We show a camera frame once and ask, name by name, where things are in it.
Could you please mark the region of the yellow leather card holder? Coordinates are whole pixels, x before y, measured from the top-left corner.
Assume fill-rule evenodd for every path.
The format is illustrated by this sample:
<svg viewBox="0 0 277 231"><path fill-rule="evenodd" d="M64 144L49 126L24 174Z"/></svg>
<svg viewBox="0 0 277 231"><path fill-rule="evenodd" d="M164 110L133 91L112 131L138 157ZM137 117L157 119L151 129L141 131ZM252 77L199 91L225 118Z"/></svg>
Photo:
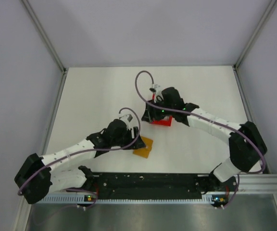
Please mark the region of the yellow leather card holder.
<svg viewBox="0 0 277 231"><path fill-rule="evenodd" d="M133 154L147 159L152 150L153 140L143 136L141 138L145 143L146 147L134 150Z"/></svg>

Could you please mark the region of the red plastic card bin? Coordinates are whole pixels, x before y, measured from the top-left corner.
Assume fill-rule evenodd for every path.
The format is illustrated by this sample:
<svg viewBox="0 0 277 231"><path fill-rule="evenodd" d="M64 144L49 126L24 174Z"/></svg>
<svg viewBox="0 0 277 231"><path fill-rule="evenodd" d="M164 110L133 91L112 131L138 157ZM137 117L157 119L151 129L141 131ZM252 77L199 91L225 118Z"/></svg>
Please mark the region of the red plastic card bin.
<svg viewBox="0 0 277 231"><path fill-rule="evenodd" d="M172 116L164 109L158 109L150 106L149 108L150 123L170 127L172 124Z"/></svg>

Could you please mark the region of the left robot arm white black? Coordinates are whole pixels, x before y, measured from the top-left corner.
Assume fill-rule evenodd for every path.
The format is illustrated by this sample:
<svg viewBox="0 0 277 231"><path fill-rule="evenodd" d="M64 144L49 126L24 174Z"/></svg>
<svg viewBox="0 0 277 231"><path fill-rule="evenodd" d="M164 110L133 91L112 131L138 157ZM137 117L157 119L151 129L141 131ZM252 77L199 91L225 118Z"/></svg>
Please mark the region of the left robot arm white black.
<svg viewBox="0 0 277 231"><path fill-rule="evenodd" d="M145 146L140 126L131 128L122 118L115 119L107 128L88 135L71 147L43 156L29 155L14 178L18 195L32 205L49 193L69 188L88 191L94 180L83 161L111 151L137 150Z"/></svg>

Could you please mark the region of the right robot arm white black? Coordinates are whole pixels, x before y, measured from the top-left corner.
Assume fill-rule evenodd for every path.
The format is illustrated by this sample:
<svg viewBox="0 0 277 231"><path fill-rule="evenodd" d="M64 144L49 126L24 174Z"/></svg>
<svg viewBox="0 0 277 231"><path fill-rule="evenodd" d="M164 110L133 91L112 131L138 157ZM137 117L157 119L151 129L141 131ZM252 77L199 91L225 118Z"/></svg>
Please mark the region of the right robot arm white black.
<svg viewBox="0 0 277 231"><path fill-rule="evenodd" d="M196 104L185 103L174 87L161 89L154 84L150 91L152 99L146 102L142 121L153 123L171 116L176 122L203 130L228 145L229 158L209 175L212 189L221 190L233 175L249 172L266 154L266 144L253 122L240 124L216 117Z"/></svg>

